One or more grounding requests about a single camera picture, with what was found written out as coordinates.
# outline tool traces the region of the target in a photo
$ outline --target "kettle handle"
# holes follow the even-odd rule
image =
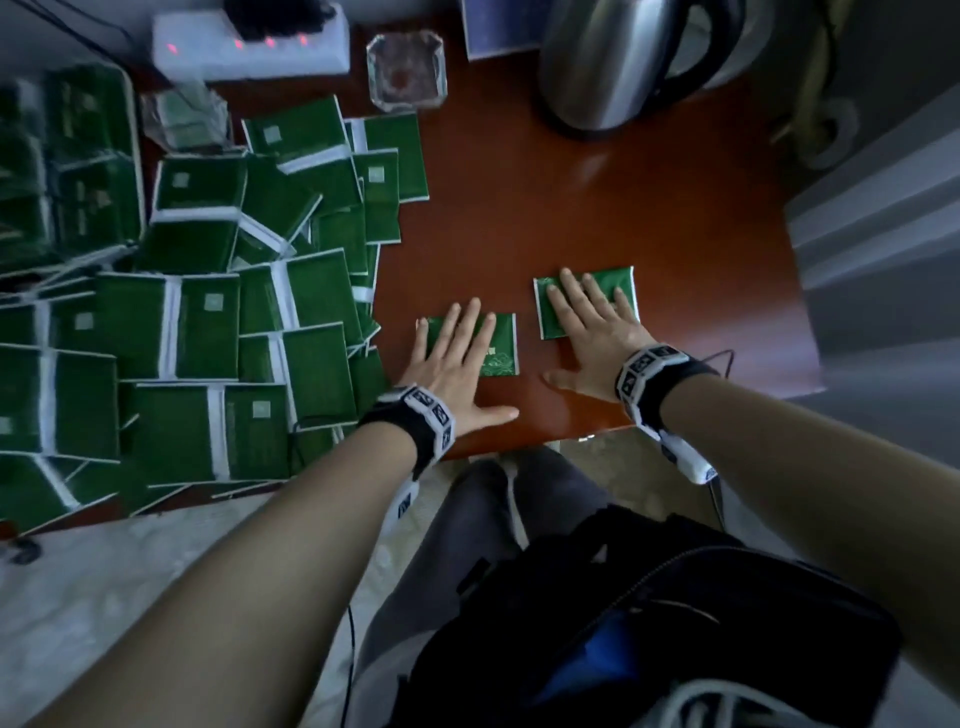
[[[692,68],[679,76],[663,78],[645,110],[668,107],[701,88],[720,70],[740,40],[746,18],[745,0],[693,0],[686,6],[686,12],[694,5],[702,7],[710,18],[710,43],[707,52]],[[661,71],[663,76],[680,47],[680,37],[686,26],[686,13],[679,20],[667,44]]]

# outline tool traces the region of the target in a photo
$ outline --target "finger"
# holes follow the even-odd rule
[[[457,327],[457,319],[460,318],[460,304],[455,303],[446,312],[444,325],[440,327],[440,335],[437,336],[437,343],[433,346],[430,353],[432,361],[439,361],[446,356],[446,350],[450,347],[450,339],[453,338],[453,329]]]
[[[607,321],[616,320],[616,309],[607,300],[604,292],[600,290],[600,284],[597,283],[596,278],[589,273],[584,273],[584,290],[597,313]]]
[[[634,307],[630,305],[630,299],[627,298],[627,294],[623,292],[620,286],[613,289],[613,305],[616,306],[616,313],[621,319],[629,321],[631,324],[639,323],[636,319]]]
[[[450,342],[450,348],[446,350],[444,362],[447,366],[460,366],[464,363],[464,354],[470,341],[473,339],[473,331],[477,326],[477,316],[480,315],[480,299],[472,298],[464,311],[464,317],[457,324],[457,330],[453,334],[453,341]]]
[[[571,392],[577,391],[577,373],[570,372],[567,369],[553,369],[543,374],[546,383],[557,389],[568,389]]]
[[[577,316],[576,311],[570,308],[570,304],[567,302],[564,292],[560,290],[560,288],[551,283],[546,287],[546,297],[549,299],[550,305],[553,306],[553,310],[557,314],[557,320],[560,322],[560,325],[564,327],[564,331],[568,336],[586,331],[584,322]]]
[[[603,317],[597,313],[587,294],[584,293],[584,287],[580,281],[574,278],[569,268],[564,268],[560,272],[560,282],[564,285],[566,297],[570,299],[570,305],[577,312],[577,316],[584,323],[584,326],[590,328],[603,322]]]
[[[410,364],[421,364],[426,359],[426,335],[430,324],[426,319],[417,319],[417,337],[414,339],[414,350],[410,354]]]
[[[520,416],[520,410],[516,407],[479,407],[473,410],[473,416],[470,418],[473,430],[483,429],[484,427],[496,427],[512,422]]]
[[[493,332],[496,330],[496,314],[488,313],[484,319],[480,332],[473,339],[470,348],[467,351],[467,358],[464,359],[464,366],[471,372],[480,374],[480,368],[483,366],[484,359],[487,358],[487,352],[490,350],[490,342],[493,339]]]

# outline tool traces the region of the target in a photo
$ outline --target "wooden table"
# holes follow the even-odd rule
[[[467,63],[458,16],[422,27],[444,37],[450,95],[420,117],[431,199],[402,206],[403,243],[384,246],[375,344],[396,379],[415,320],[479,296],[486,310],[517,314],[522,372],[482,379],[477,393],[482,405],[519,407],[519,419],[465,437],[450,457],[629,424],[617,405],[556,392],[540,378],[575,366],[568,341],[540,340],[534,304],[532,278],[561,266],[633,265],[641,317],[659,339],[698,356],[733,349],[732,379],[776,397],[821,387],[773,158],[745,85],[702,93],[606,141],[571,141],[533,111],[536,53]],[[346,77],[215,85],[236,131],[240,118],[329,93],[347,116],[376,113],[363,57],[372,35],[354,33]],[[162,154],[146,138],[142,146],[149,199]],[[155,511],[206,502],[194,488]],[[50,530],[117,518],[108,502]],[[0,537],[12,535],[2,526]]]

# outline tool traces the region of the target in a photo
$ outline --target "floor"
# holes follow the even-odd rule
[[[561,452],[623,504],[655,519],[672,512],[716,524],[706,489],[686,482],[636,430],[560,444]],[[377,545],[352,600],[362,641],[466,463],[427,473],[420,496]],[[230,500],[160,516],[38,538],[44,555],[27,567],[0,564],[0,725],[19,725],[113,643],[163,589],[266,497]],[[339,720],[350,660],[341,624],[303,726]]]

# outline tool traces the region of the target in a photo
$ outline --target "hand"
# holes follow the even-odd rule
[[[569,303],[555,285],[547,288],[546,295],[570,337],[580,371],[557,369],[547,372],[543,378],[558,389],[617,401],[614,387],[623,363],[631,354],[656,344],[657,340],[636,319],[630,300],[621,289],[613,291],[611,304],[589,273],[584,275],[581,286],[570,270],[564,268],[560,282]]]
[[[473,403],[480,368],[496,328],[495,314],[487,314],[471,344],[479,313],[480,299],[470,300],[463,319],[460,319],[460,304],[451,306],[429,357],[426,355],[428,324],[426,319],[419,319],[410,366],[399,382],[401,385],[418,384],[426,387],[443,400],[457,421],[454,432],[457,437],[476,429],[504,425],[520,415],[516,407],[481,409]]]

